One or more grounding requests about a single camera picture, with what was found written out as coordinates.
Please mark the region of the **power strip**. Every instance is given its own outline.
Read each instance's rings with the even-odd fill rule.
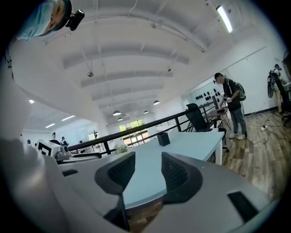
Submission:
[[[264,130],[266,130],[267,128],[268,128],[268,126],[262,126],[262,127],[261,127],[261,130],[264,131]]]

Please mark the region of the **fluorescent light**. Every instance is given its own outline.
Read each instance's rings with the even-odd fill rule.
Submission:
[[[222,20],[225,23],[228,32],[232,33],[233,30],[232,30],[231,22],[229,21],[227,14],[226,14],[225,10],[223,9],[223,7],[221,5],[219,5],[216,10],[218,11],[220,16],[222,17]]]
[[[115,111],[115,112],[113,113],[114,116],[118,116],[118,115],[120,115],[120,114],[121,114],[120,111]]]
[[[69,117],[63,119],[62,121],[68,120],[68,119],[70,119],[70,118],[72,118],[72,117],[74,117],[74,116],[69,116]]]
[[[52,123],[49,126],[47,126],[46,128],[49,128],[49,127],[54,126],[54,125],[55,125],[55,123]]]

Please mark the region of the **cap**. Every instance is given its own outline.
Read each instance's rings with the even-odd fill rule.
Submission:
[[[63,26],[65,26],[66,23],[68,22],[68,20],[71,17],[71,13],[72,13],[71,1],[70,0],[64,0],[64,2],[65,2],[65,15],[64,15],[62,21],[53,29],[54,31],[58,31]]]
[[[214,75],[214,78],[217,79],[218,76],[223,76],[223,75],[222,75],[221,73],[216,73],[216,74]]]

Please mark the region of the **backpack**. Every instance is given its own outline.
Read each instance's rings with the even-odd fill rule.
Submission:
[[[229,86],[229,78],[226,80],[226,83],[227,83],[229,90],[231,91],[231,94],[232,94],[231,87]],[[239,90],[237,97],[239,98],[240,101],[244,101],[246,99],[245,89],[243,88],[243,86],[240,83],[238,83],[238,82],[234,82],[234,83],[235,83],[237,89]]]

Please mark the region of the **window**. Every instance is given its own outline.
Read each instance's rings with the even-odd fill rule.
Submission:
[[[88,137],[89,137],[89,141],[96,139],[94,133],[88,134]]]
[[[124,125],[120,125],[119,126],[119,130],[120,130],[120,132],[122,132],[122,131],[125,131],[125,130],[128,130],[128,129],[132,129],[132,128],[135,128],[135,127],[138,127],[138,126],[142,126],[144,124],[145,124],[145,120],[144,119],[139,119],[139,120],[134,121],[134,122],[129,122],[129,123],[126,123]],[[137,142],[137,143],[129,146],[129,147],[136,147],[136,146],[138,146],[140,144],[143,144],[145,142],[149,142],[150,139],[143,140],[145,137],[148,137],[148,136],[149,136],[149,133],[145,129],[145,130],[142,130],[142,131],[137,131],[137,132],[131,133],[129,135],[123,136],[123,142],[124,142],[124,144],[129,145],[131,143],[134,143],[134,142],[142,140],[140,142]]]
[[[119,126],[119,130],[120,130],[120,132],[125,131],[126,130],[126,125]]]

